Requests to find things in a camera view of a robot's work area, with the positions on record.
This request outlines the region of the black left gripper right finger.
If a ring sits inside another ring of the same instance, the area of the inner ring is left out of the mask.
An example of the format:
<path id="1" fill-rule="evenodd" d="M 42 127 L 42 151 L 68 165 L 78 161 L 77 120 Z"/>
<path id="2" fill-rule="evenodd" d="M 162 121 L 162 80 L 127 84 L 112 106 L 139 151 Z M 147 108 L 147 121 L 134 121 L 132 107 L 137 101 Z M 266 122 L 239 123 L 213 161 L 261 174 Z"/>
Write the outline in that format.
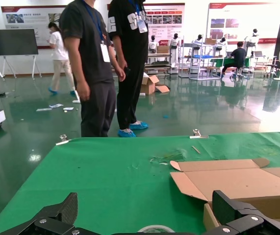
<path id="1" fill-rule="evenodd" d="M 212 208 L 221 223 L 205 235 L 280 235 L 280 222 L 265 216 L 253 205 L 228 198 L 213 191 Z"/>

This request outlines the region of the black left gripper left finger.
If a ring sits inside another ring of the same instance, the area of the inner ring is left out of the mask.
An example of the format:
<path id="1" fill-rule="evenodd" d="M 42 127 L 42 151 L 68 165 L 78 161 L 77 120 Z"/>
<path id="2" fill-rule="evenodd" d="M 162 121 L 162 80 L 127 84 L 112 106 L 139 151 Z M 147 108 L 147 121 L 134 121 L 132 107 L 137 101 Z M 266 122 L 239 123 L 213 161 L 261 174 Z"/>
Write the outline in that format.
<path id="1" fill-rule="evenodd" d="M 58 204 L 43 207 L 30 220 L 1 232 L 2 235 L 94 235 L 74 225 L 78 215 L 76 192 Z"/>

